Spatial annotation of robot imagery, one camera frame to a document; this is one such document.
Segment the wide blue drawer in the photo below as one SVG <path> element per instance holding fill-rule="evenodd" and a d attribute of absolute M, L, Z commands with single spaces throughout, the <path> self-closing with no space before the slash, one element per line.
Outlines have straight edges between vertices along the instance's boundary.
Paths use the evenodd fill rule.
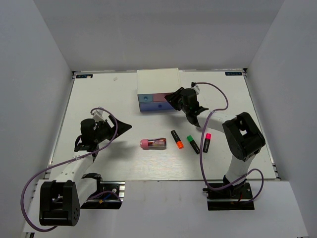
<path fill-rule="evenodd" d="M 152 111 L 164 111 L 173 110 L 174 108 L 169 102 L 147 102 L 139 103 L 139 109 L 141 112 L 152 112 Z"/>

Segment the pink drawer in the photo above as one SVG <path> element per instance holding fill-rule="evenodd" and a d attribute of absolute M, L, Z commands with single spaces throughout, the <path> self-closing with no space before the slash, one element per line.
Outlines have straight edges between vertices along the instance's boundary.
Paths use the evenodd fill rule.
<path fill-rule="evenodd" d="M 156 93 L 153 94 L 153 102 L 166 102 L 166 96 L 172 93 Z"/>

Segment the white drawer cabinet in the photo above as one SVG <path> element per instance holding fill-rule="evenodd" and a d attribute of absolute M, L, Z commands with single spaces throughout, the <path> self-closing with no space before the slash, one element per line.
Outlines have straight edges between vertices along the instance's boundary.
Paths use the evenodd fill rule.
<path fill-rule="evenodd" d="M 173 93 L 181 87 L 178 68 L 137 71 L 137 94 Z"/>

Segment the small light blue drawer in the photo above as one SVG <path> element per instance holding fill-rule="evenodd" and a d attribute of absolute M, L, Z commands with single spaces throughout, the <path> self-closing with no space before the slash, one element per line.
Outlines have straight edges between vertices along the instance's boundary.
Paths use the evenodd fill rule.
<path fill-rule="evenodd" d="M 140 103 L 152 103 L 153 95 L 152 94 L 138 94 L 138 102 Z"/>

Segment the pink capped clear tube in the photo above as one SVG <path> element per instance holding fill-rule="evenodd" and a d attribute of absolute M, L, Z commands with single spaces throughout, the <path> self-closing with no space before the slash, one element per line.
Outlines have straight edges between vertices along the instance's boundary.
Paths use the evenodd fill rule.
<path fill-rule="evenodd" d="M 142 139 L 140 141 L 140 147 L 142 149 L 165 149 L 166 138 Z"/>

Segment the green capped highlighter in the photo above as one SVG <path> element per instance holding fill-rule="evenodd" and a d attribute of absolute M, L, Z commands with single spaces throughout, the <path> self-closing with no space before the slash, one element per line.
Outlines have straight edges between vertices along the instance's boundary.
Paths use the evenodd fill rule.
<path fill-rule="evenodd" d="M 197 145 L 197 143 L 195 142 L 194 138 L 191 135 L 187 136 L 187 140 L 190 143 L 191 147 L 193 148 L 193 150 L 195 151 L 196 154 L 200 153 L 200 149 L 199 146 Z"/>

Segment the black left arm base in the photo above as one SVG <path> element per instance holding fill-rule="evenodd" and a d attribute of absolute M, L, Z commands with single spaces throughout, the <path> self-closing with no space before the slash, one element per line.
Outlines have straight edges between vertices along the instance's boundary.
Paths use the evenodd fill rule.
<path fill-rule="evenodd" d="M 97 173 L 84 174 L 82 179 L 93 181 L 92 185 L 96 185 L 96 190 L 88 196 L 81 209 L 118 210 L 121 207 L 125 192 L 124 181 L 104 181 Z"/>

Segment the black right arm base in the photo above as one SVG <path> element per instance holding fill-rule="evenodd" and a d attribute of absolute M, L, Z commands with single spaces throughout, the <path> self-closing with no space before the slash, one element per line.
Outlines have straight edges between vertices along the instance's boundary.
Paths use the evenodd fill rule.
<path fill-rule="evenodd" d="M 241 185 L 231 186 L 226 189 L 213 191 L 203 188 L 207 194 L 207 205 L 209 211 L 241 211 L 254 210 L 254 202 L 251 186 L 248 182 Z"/>

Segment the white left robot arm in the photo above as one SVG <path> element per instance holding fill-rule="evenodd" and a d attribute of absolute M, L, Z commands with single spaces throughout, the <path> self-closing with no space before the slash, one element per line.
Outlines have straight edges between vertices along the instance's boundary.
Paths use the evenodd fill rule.
<path fill-rule="evenodd" d="M 132 128 L 113 116 L 109 116 L 108 120 L 95 115 L 81 121 L 81 134 L 74 146 L 75 161 L 68 163 L 56 178 L 41 186 L 39 222 L 42 226 L 75 226 L 81 206 L 87 199 L 104 194 L 101 175 L 88 174 L 86 170 L 97 158 L 101 142 L 111 141 Z"/>

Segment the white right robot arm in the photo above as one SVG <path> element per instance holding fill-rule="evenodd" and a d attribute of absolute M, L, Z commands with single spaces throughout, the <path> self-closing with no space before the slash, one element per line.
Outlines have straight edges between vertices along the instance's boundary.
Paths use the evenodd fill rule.
<path fill-rule="evenodd" d="M 252 160 L 265 146 L 265 139 L 249 113 L 226 115 L 228 98 L 224 96 L 224 108 L 210 110 L 200 105 L 197 91 L 194 88 L 179 88 L 176 92 L 165 96 L 166 101 L 177 111 L 184 112 L 188 122 L 202 129 L 201 139 L 207 128 L 224 133 L 232 159 L 227 173 L 223 177 L 223 186 L 212 187 L 208 184 L 203 167 L 203 155 L 200 154 L 200 167 L 203 180 L 210 191 L 221 191 L 231 198 L 241 193 L 241 185 L 247 175 Z"/>

